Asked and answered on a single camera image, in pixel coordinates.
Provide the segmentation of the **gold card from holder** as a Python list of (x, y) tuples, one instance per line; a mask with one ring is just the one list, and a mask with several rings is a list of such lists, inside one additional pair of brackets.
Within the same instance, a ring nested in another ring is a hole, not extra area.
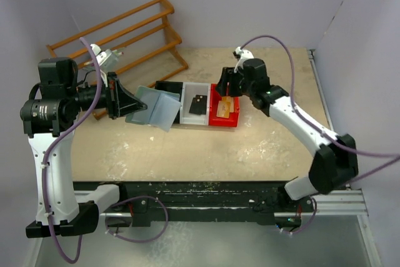
[(223, 119), (228, 119), (230, 117), (229, 103), (224, 101), (218, 102), (216, 117)]

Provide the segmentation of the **green card holder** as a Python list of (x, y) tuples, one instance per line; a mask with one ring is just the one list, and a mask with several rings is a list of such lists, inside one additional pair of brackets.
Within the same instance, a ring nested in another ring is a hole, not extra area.
[(148, 124), (169, 132), (181, 108), (179, 94), (140, 86), (135, 96), (146, 104), (147, 108), (128, 114), (125, 122), (138, 125)]

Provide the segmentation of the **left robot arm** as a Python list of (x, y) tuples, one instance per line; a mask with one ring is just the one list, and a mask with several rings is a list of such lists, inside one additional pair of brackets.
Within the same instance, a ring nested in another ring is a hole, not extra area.
[(71, 58), (43, 59), (40, 82), (20, 110), (24, 134), (34, 156), (38, 205), (35, 220), (26, 226), (28, 238), (92, 233), (99, 216), (127, 198), (124, 184), (101, 183), (77, 200), (74, 192), (71, 148), (78, 115), (104, 108), (111, 119), (147, 109), (109, 72), (97, 85), (78, 86), (78, 66)]

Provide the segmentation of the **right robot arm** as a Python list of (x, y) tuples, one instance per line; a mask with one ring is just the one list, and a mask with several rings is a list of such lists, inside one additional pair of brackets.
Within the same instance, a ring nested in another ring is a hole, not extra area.
[(288, 129), (313, 156), (308, 174), (284, 185), (287, 199), (328, 194), (358, 175), (354, 138), (322, 126), (292, 103), (286, 90), (270, 83), (263, 60), (248, 59), (238, 69), (224, 67), (216, 92), (220, 96), (247, 96), (256, 109)]

